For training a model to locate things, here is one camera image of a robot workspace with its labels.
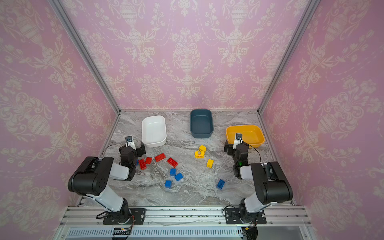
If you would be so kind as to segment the long red lego brick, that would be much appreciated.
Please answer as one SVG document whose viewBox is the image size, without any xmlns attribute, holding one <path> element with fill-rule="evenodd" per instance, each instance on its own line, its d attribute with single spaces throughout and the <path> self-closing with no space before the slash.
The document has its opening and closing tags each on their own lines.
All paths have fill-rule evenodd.
<svg viewBox="0 0 384 240">
<path fill-rule="evenodd" d="M 160 162 L 166 158 L 164 153 L 161 153 L 160 155 L 155 156 L 155 161 Z"/>
</svg>

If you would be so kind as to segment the white plastic bin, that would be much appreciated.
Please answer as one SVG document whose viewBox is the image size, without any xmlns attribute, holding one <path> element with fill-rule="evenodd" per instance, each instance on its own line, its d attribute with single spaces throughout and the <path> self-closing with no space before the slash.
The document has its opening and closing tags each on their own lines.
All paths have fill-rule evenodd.
<svg viewBox="0 0 384 240">
<path fill-rule="evenodd" d="M 163 116 L 152 116 L 143 119 L 142 142 L 146 148 L 163 146 L 166 141 L 166 120 Z"/>
</svg>

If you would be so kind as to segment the yellow lego brick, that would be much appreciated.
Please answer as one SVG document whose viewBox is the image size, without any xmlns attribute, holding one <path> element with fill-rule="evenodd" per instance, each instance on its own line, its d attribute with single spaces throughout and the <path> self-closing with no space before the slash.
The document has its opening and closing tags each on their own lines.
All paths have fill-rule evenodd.
<svg viewBox="0 0 384 240">
<path fill-rule="evenodd" d="M 211 159 L 209 159 L 208 161 L 207 161 L 207 168 L 212 168 L 213 167 L 213 164 L 214 164 L 214 161 L 213 160 L 211 160 Z"/>
</svg>

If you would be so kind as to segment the yellow plastic bin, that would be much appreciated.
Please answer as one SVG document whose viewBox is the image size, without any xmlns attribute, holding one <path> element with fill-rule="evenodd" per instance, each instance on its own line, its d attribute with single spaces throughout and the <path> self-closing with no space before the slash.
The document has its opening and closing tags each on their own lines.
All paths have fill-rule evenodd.
<svg viewBox="0 0 384 240">
<path fill-rule="evenodd" d="M 226 129 L 227 141 L 233 144 L 236 134 L 242 134 L 243 140 L 254 148 L 260 147 L 265 142 L 264 134 L 256 125 L 230 126 Z"/>
</svg>

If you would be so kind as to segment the dark teal plastic bin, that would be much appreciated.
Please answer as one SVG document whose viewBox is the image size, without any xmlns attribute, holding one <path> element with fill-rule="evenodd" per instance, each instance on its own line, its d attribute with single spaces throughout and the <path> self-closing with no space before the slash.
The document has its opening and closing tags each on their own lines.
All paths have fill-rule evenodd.
<svg viewBox="0 0 384 240">
<path fill-rule="evenodd" d="M 190 131 L 196 139 L 210 138 L 214 132 L 212 112 L 207 109 L 195 109 L 190 114 Z"/>
</svg>

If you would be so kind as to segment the blue sloped lego brick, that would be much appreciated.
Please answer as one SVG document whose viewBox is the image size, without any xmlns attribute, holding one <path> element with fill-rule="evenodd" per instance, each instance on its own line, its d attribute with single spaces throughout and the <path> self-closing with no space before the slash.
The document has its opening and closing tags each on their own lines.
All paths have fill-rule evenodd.
<svg viewBox="0 0 384 240">
<path fill-rule="evenodd" d="M 176 176 L 175 176 L 175 179 L 176 179 L 176 181 L 180 181 L 181 179 L 183 179 L 183 175 L 182 175 L 182 173 L 178 173 Z"/>
</svg>

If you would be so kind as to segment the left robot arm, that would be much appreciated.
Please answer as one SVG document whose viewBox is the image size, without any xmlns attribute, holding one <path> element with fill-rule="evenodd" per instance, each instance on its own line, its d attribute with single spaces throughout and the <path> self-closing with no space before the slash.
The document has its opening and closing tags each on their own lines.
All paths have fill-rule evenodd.
<svg viewBox="0 0 384 240">
<path fill-rule="evenodd" d="M 112 157 L 86 157 L 68 181 L 70 192 L 104 207 L 104 211 L 96 216 L 98 220 L 103 220 L 104 225 L 133 225 L 136 221 L 128 201 L 112 190 L 108 180 L 131 181 L 136 174 L 137 160 L 146 153 L 146 149 L 143 143 L 136 148 L 131 141 L 121 146 L 119 152 L 119 164 Z"/>
</svg>

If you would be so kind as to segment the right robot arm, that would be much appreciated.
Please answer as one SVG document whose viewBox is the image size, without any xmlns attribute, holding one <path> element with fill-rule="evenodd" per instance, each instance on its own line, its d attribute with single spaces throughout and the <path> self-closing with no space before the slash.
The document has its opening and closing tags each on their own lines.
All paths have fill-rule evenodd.
<svg viewBox="0 0 384 240">
<path fill-rule="evenodd" d="M 252 180 L 254 192 L 247 198 L 242 199 L 236 219 L 248 223 L 265 224 L 262 217 L 264 209 L 274 205 L 291 201 L 293 199 L 292 187 L 277 162 L 253 163 L 248 161 L 249 145 L 240 142 L 229 144 L 225 142 L 224 152 L 231 156 L 234 161 L 233 172 L 239 180 Z"/>
</svg>

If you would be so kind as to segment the small red lego brick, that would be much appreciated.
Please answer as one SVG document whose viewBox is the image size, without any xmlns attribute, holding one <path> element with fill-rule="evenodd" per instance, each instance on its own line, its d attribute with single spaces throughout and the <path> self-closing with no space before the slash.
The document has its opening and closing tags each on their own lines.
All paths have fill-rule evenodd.
<svg viewBox="0 0 384 240">
<path fill-rule="evenodd" d="M 147 157 L 146 158 L 146 164 L 149 165 L 149 164 L 151 164 L 151 162 L 152 162 L 152 158 L 151 157 Z"/>
</svg>

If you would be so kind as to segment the yellow lego cube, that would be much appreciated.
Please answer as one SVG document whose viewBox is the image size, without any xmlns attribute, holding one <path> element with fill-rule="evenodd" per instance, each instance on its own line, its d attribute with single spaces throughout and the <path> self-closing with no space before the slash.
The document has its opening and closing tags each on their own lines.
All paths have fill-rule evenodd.
<svg viewBox="0 0 384 240">
<path fill-rule="evenodd" d="M 207 151 L 207 148 L 203 145 L 199 147 L 199 152 L 205 153 Z"/>
</svg>

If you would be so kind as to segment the yellow rounded lego 120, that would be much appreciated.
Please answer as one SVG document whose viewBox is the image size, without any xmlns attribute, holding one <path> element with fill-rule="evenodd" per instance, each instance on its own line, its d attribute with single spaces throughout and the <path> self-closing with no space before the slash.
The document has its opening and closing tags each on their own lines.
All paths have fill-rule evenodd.
<svg viewBox="0 0 384 240">
<path fill-rule="evenodd" d="M 205 157 L 205 152 L 204 151 L 196 151 L 195 152 L 195 158 L 196 159 L 203 159 Z"/>
</svg>

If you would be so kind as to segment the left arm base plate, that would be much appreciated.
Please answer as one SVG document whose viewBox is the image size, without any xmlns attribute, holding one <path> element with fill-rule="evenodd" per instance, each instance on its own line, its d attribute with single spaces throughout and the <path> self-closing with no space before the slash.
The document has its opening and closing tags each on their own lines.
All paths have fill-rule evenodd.
<svg viewBox="0 0 384 240">
<path fill-rule="evenodd" d="M 133 208 L 120 212 L 105 212 L 104 225 L 143 225 L 146 217 L 145 208 Z"/>
</svg>

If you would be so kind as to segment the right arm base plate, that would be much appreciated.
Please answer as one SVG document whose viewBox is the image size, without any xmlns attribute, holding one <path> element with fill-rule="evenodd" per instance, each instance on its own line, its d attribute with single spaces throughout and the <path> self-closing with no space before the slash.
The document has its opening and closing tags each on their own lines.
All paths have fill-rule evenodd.
<svg viewBox="0 0 384 240">
<path fill-rule="evenodd" d="M 223 216 L 225 217 L 226 224 L 229 225 L 265 225 L 267 223 L 264 211 L 248 213 L 246 210 L 234 208 L 233 206 L 226 206 L 223 209 Z"/>
</svg>

